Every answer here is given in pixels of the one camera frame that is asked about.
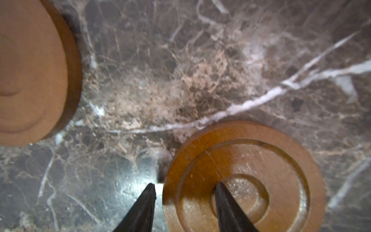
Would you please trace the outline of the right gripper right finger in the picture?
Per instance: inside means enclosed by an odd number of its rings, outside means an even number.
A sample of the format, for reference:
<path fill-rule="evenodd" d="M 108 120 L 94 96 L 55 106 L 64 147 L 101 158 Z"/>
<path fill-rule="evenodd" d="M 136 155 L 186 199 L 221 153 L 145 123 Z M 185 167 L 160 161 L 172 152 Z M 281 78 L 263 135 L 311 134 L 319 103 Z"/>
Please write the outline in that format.
<path fill-rule="evenodd" d="M 258 232 L 222 182 L 216 185 L 214 193 L 220 232 Z"/>

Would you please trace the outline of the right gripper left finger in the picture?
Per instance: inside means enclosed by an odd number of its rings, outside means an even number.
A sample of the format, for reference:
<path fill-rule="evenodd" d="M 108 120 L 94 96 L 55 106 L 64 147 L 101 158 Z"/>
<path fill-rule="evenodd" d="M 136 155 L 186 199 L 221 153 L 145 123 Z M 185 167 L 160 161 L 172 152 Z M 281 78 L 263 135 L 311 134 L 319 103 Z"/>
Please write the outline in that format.
<path fill-rule="evenodd" d="M 155 185 L 150 183 L 113 232 L 151 232 L 156 198 Z"/>

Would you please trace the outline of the brown wooden round coaster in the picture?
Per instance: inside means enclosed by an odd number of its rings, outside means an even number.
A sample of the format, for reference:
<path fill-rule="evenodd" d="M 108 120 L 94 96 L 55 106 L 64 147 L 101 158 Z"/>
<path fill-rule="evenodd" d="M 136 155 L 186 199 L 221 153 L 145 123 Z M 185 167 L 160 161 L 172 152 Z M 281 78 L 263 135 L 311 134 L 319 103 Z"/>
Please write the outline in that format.
<path fill-rule="evenodd" d="M 73 118 L 82 64 L 68 24 L 49 1 L 1 1 L 1 144 L 50 137 Z"/>

